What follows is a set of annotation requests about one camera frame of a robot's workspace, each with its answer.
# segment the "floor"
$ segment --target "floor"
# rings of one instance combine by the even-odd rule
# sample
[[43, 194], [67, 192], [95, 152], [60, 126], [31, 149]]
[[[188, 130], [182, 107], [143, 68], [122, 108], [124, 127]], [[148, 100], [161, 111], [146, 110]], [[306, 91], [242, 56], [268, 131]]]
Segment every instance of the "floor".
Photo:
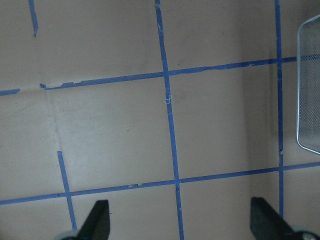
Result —
[[5, 0], [0, 239], [254, 239], [250, 198], [320, 233], [296, 143], [297, 30], [317, 0]]

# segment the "blue tape line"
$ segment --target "blue tape line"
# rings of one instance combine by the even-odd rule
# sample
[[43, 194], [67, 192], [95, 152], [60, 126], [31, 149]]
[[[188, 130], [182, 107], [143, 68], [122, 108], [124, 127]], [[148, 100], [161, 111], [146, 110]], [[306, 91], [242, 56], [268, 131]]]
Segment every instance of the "blue tape line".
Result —
[[228, 63], [225, 65], [217, 65], [217, 66], [202, 66], [202, 67], [193, 67], [193, 68], [185, 68], [179, 70], [171, 70], [169, 71], [169, 75], [178, 75], [178, 74], [193, 74], [199, 73], [208, 70], [227, 70], [227, 69], [236, 69], [236, 68], [245, 68], [250, 66], [261, 66], [261, 65], [269, 65], [276, 64], [277, 59], [265, 59], [265, 60], [256, 60], [256, 61], [244, 61], [244, 62], [236, 62], [236, 63]]
[[[170, 90], [170, 78], [169, 78], [169, 69], [167, 63], [167, 54], [165, 49], [165, 36], [164, 36], [164, 26], [162, 22], [162, 14], [160, 9], [160, 0], [154, 1], [155, 13], [156, 13], [156, 22], [158, 26], [158, 36], [161, 52], [161, 60], [163, 67], [163, 77], [165, 85], [165, 98], [170, 99], [171, 90]], [[167, 114], [169, 122], [169, 132], [170, 132], [170, 141], [171, 141], [171, 153], [172, 153], [172, 162], [173, 162], [173, 173], [175, 180], [175, 199], [176, 199], [176, 210], [178, 217], [178, 226], [179, 226], [179, 237], [180, 240], [184, 240], [184, 224], [182, 216], [182, 207], [181, 207], [181, 196], [180, 196], [180, 180], [179, 180], [179, 167], [178, 167], [178, 157], [177, 157], [177, 147], [176, 147], [176, 135], [175, 135], [175, 126], [174, 126], [174, 115], [172, 112], [172, 101], [167, 105]]]
[[306, 168], [314, 168], [314, 167], [320, 167], [320, 162], [311, 162], [311, 163], [284, 166], [283, 170], [288, 171], [288, 170], [306, 169]]
[[175, 180], [166, 180], [166, 181], [148, 182], [148, 183], [143, 183], [141, 185], [132, 184], [132, 185], [111, 186], [111, 187], [104, 187], [104, 188], [98, 188], [98, 189], [73, 191], [71, 192], [71, 195], [79, 196], [79, 195], [87, 195], [87, 194], [100, 194], [100, 193], [116, 192], [116, 191], [123, 191], [123, 190], [166, 186], [166, 185], [173, 185], [173, 184], [175, 184]]
[[0, 96], [14, 95], [20, 92], [20, 88], [0, 91]]
[[296, 56], [282, 58], [282, 63], [292, 63], [292, 62], [296, 62], [296, 61], [297, 61]]
[[278, 148], [279, 148], [279, 214], [284, 217], [284, 131], [283, 131], [283, 84], [280, 1], [274, 1], [276, 29], [277, 87], [278, 87]]
[[56, 198], [64, 198], [64, 197], [66, 197], [66, 194], [64, 192], [40, 195], [40, 196], [29, 196], [29, 197], [22, 197], [22, 198], [9, 199], [9, 200], [0, 200], [0, 205], [19, 204], [19, 203], [38, 201], [38, 200], [56, 199]]
[[58, 160], [59, 160], [59, 165], [60, 165], [60, 170], [61, 170], [63, 187], [64, 187], [66, 200], [67, 200], [67, 204], [68, 204], [72, 229], [76, 230], [77, 223], [76, 223], [76, 218], [75, 218], [74, 207], [72, 205], [72, 199], [71, 199], [71, 193], [70, 193], [69, 184], [68, 184], [68, 178], [67, 178], [66, 167], [65, 167], [65, 163], [64, 163], [64, 157], [63, 157], [61, 151], [58, 151], [57, 155], [58, 155]]
[[[297, 61], [297, 58], [295, 56], [285, 57], [282, 60], [283, 63], [290, 63], [290, 62], [296, 62], [296, 61]], [[167, 62], [162, 61], [162, 65], [164, 64], [164, 67], [167, 69], [168, 76], [165, 76], [163, 72], [153, 72], [153, 73], [144, 73], [144, 74], [137, 74], [137, 75], [84, 80], [81, 82], [65, 82], [62, 85], [56, 86], [56, 87], [47, 87], [45, 84], [40, 84], [40, 88], [45, 90], [56, 90], [56, 89], [76, 88], [76, 87], [91, 86], [91, 85], [98, 85], [98, 84], [119, 83], [119, 82], [161, 78], [161, 77], [165, 77], [165, 79], [168, 79], [169, 76], [174, 76], [179, 74], [194, 74], [194, 73], [199, 73], [199, 72], [209, 71], [209, 70], [227, 70], [227, 69], [245, 68], [250, 66], [255, 67], [255, 66], [276, 64], [277, 62], [278, 61], [276, 58], [271, 58], [271, 59], [256, 60], [256, 61], [229, 63], [225, 65], [201, 66], [201, 67], [192, 67], [192, 68], [184, 68], [184, 69], [177, 69], [177, 70], [168, 70]], [[170, 88], [170, 85], [168, 86], [168, 84], [166, 84], [167, 98], [169, 97], [168, 88]]]
[[192, 182], [207, 181], [207, 180], [214, 180], [214, 179], [225, 179], [225, 178], [234, 178], [234, 177], [256, 175], [256, 174], [266, 174], [266, 173], [277, 172], [278, 170], [279, 170], [278, 167], [271, 167], [271, 168], [263, 168], [263, 169], [257, 169], [257, 170], [221, 173], [221, 174], [208, 175], [208, 176], [195, 176], [195, 177], [183, 178], [181, 179], [181, 183], [184, 184], [184, 183], [192, 183]]
[[142, 80], [142, 79], [153, 79], [153, 78], [160, 78], [163, 76], [164, 76], [163, 72], [154, 72], [154, 73], [144, 73], [144, 74], [129, 75], [129, 76], [117, 76], [117, 77], [110, 77], [110, 78], [84, 80], [76, 83], [65, 82], [61, 86], [56, 86], [56, 87], [46, 87], [45, 84], [40, 84], [40, 88], [45, 90], [67, 89], [67, 88], [91, 86], [91, 85], [98, 85], [98, 84], [119, 83], [119, 82], [127, 82], [127, 81]]
[[[311, 163], [284, 166], [283, 170], [290, 171], [290, 170], [314, 168], [314, 167], [320, 167], [320, 162], [311, 162]], [[241, 176], [266, 174], [266, 173], [272, 173], [277, 171], [279, 171], [278, 167], [271, 167], [271, 168], [222, 173], [222, 174], [215, 174], [215, 175], [208, 175], [208, 176], [196, 176], [196, 177], [182, 178], [179, 180], [179, 183], [184, 184], [184, 183], [201, 182], [201, 181], [208, 181], [208, 180], [215, 180], [215, 179], [234, 178], [234, 177], [241, 177]], [[151, 187], [166, 186], [166, 185], [177, 185], [177, 181], [166, 180], [166, 181], [147, 182], [141, 185], [133, 184], [133, 185], [124, 185], [124, 186], [112, 186], [112, 187], [105, 187], [105, 188], [98, 188], [98, 189], [89, 189], [89, 190], [70, 192], [70, 195], [79, 196], [79, 195], [88, 195], [88, 194], [99, 194], [99, 193], [123, 191], [123, 190], [130, 190], [130, 189], [140, 189], [140, 188], [151, 188]], [[67, 194], [65, 192], [54, 193], [54, 194], [47, 194], [47, 195], [40, 195], [40, 196], [16, 198], [16, 199], [10, 199], [10, 200], [0, 200], [0, 205], [25, 203], [25, 202], [32, 202], [32, 201], [38, 201], [38, 200], [65, 198], [65, 197], [67, 197]]]
[[31, 14], [31, 20], [32, 20], [32, 26], [33, 26], [33, 36], [35, 37], [37, 35], [38, 31], [38, 20], [37, 20], [37, 14], [35, 10], [35, 3], [34, 0], [28, 0], [29, 1], [29, 9]]

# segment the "metal mesh container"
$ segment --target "metal mesh container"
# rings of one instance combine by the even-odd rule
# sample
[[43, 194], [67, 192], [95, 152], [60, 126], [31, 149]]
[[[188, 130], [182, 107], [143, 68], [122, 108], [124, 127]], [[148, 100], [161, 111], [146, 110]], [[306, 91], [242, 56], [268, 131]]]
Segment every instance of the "metal mesh container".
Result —
[[320, 15], [297, 34], [297, 142], [320, 154]]

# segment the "white thread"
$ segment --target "white thread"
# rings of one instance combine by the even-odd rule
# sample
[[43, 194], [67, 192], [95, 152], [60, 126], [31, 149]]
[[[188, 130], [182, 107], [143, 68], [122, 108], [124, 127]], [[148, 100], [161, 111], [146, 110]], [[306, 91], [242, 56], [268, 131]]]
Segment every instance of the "white thread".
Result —
[[171, 103], [171, 98], [172, 98], [172, 96], [171, 95], [169, 95], [169, 98], [167, 98], [166, 100], [163, 100], [164, 102], [165, 102], [165, 104], [170, 104]]

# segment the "grid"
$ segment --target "grid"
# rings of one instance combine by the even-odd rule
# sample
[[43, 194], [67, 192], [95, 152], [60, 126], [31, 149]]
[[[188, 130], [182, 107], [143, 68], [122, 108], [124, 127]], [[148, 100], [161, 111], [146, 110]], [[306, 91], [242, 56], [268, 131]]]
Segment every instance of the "grid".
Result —
[[[37, 30], [38, 30], [38, 21], [37, 21], [37, 15], [35, 12], [35, 5], [34, 5], [33, 0], [28, 0], [28, 2], [29, 2], [31, 20], [32, 20], [33, 30], [34, 30], [33, 35], [36, 36]], [[165, 33], [164, 33], [164, 29], [163, 29], [162, 13], [161, 13], [161, 1], [155, 0], [154, 6], [155, 6], [155, 12], [156, 12], [159, 47], [160, 47], [162, 67], [163, 67], [162, 72], [152, 72], [152, 73], [137, 74], [137, 75], [118, 76], [118, 77], [103, 78], [103, 79], [92, 79], [92, 80], [85, 80], [85, 81], [76, 82], [76, 83], [66, 82], [58, 87], [46, 87], [44, 84], [41, 84], [40, 87], [46, 91], [49, 91], [49, 90], [55, 90], [55, 89], [74, 88], [74, 87], [107, 84], [107, 83], [115, 83], [115, 82], [126, 82], [126, 81], [142, 80], [142, 79], [152, 79], [152, 78], [159, 78], [159, 77], [164, 78], [165, 99], [166, 99], [165, 103], [167, 106], [167, 113], [168, 113], [167, 116], [168, 116], [169, 132], [170, 132], [170, 143], [171, 143], [174, 179], [165, 180], [165, 181], [147, 182], [147, 183], [143, 183], [143, 184], [130, 184], [130, 185], [113, 186], [113, 187], [106, 187], [106, 188], [99, 188], [99, 189], [70, 191], [69, 184], [68, 184], [68, 177], [67, 177], [66, 168], [65, 168], [65, 164], [64, 164], [63, 153], [61, 151], [58, 151], [57, 158], [58, 158], [58, 162], [59, 162], [59, 166], [60, 166], [60, 171], [61, 171], [61, 176], [62, 176], [62, 181], [63, 181], [63, 186], [64, 186], [64, 192], [46, 194], [46, 195], [38, 195], [38, 196], [32, 196], [32, 197], [9, 199], [9, 200], [1, 200], [0, 205], [9, 205], [9, 204], [15, 204], [15, 203], [39, 201], [39, 200], [54, 199], [54, 198], [66, 198], [68, 209], [69, 209], [70, 221], [72, 223], [72, 229], [77, 229], [77, 223], [76, 223], [75, 214], [74, 214], [74, 210], [73, 210], [73, 204], [72, 204], [72, 197], [73, 196], [106, 193], [106, 192], [114, 192], [114, 191], [124, 191], [124, 190], [129, 190], [129, 189], [131, 190], [131, 189], [149, 188], [149, 187], [165, 186], [165, 185], [174, 185], [175, 186], [177, 219], [178, 219], [178, 227], [179, 227], [179, 237], [180, 237], [180, 240], [184, 240], [183, 209], [181, 206], [180, 184], [278, 172], [278, 174], [279, 174], [279, 183], [278, 183], [279, 209], [278, 209], [278, 211], [282, 217], [284, 216], [284, 171], [319, 167], [320, 162], [284, 166], [282, 64], [295, 62], [297, 59], [296, 59], [296, 57], [282, 58], [280, 0], [274, 0], [275, 24], [276, 24], [276, 58], [229, 63], [229, 64], [216, 65], [216, 66], [184, 68], [184, 69], [176, 69], [176, 70], [169, 70], [169, 68], [168, 68], [166, 49], [165, 49]], [[278, 156], [279, 156], [278, 167], [247, 170], [247, 171], [238, 171], [238, 172], [229, 172], [229, 173], [214, 174], [214, 175], [207, 175], [207, 176], [180, 178], [179, 177], [179, 164], [178, 164], [178, 157], [177, 157], [177, 149], [176, 149], [174, 112], [172, 110], [172, 100], [171, 100], [170, 76], [175, 76], [175, 75], [179, 75], [179, 74], [193, 74], [193, 73], [199, 73], [199, 72], [207, 71], [207, 70], [227, 70], [227, 69], [245, 68], [245, 67], [249, 67], [249, 66], [261, 66], [261, 65], [270, 65], [270, 64], [277, 64]], [[10, 90], [2, 90], [2, 91], [0, 91], [0, 96], [18, 94], [19, 91], [20, 91], [19, 88], [10, 89]]]

